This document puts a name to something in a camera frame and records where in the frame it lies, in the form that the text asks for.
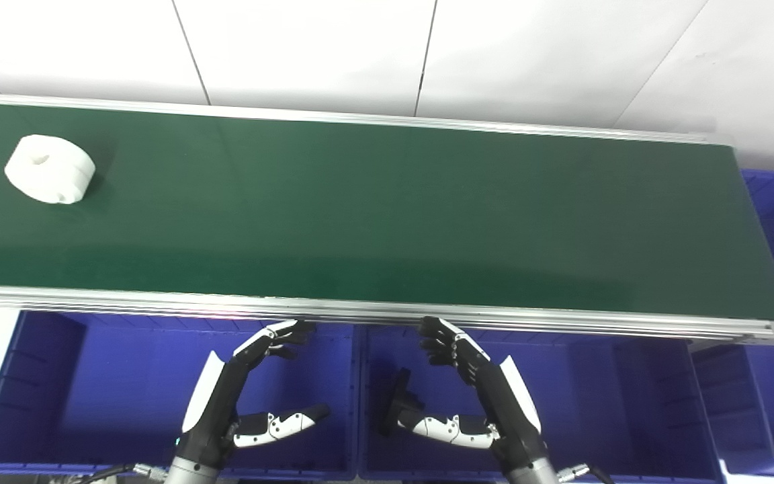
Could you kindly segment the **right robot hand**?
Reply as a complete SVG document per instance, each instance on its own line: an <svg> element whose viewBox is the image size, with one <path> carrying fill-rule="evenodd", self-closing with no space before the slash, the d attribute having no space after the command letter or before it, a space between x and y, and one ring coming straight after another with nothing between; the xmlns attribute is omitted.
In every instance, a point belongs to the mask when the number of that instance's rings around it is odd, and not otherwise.
<svg viewBox="0 0 774 484"><path fill-rule="evenodd" d="M465 425L460 415L427 415L421 402L405 391L409 372L403 370L400 392L391 403L393 414L384 420L387 429L402 427L455 446L489 448L506 474L549 458L540 418L512 358L495 364L470 334L439 317L421 319L419 334L428 362L455 368L475 390L484 416L471 417Z"/></svg>

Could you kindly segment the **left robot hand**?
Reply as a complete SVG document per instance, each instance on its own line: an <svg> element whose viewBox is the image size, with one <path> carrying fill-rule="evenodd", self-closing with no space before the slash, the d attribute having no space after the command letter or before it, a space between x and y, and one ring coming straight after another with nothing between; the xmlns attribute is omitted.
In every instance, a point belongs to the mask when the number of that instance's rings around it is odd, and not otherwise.
<svg viewBox="0 0 774 484"><path fill-rule="evenodd" d="M314 323L289 319L270 323L233 350L228 360L212 350L191 393L175 445L175 467L206 474L221 471L237 448L251 448L292 437L331 414L326 403L297 411L239 415L237 404L249 374L268 356L292 360L291 346L305 344Z"/></svg>

